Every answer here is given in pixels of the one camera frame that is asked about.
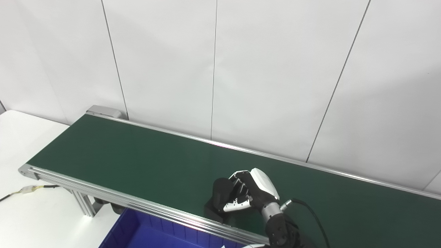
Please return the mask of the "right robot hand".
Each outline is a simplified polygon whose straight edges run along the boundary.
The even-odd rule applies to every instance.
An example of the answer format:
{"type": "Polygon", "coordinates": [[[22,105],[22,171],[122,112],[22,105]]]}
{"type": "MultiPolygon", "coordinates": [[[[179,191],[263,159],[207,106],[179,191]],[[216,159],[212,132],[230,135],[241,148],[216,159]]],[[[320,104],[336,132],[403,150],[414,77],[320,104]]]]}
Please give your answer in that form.
{"type": "Polygon", "coordinates": [[[280,203],[280,196],[270,178],[260,169],[236,171],[228,180],[233,184],[230,199],[221,207],[223,212],[254,208],[263,209],[271,203],[280,203]]]}

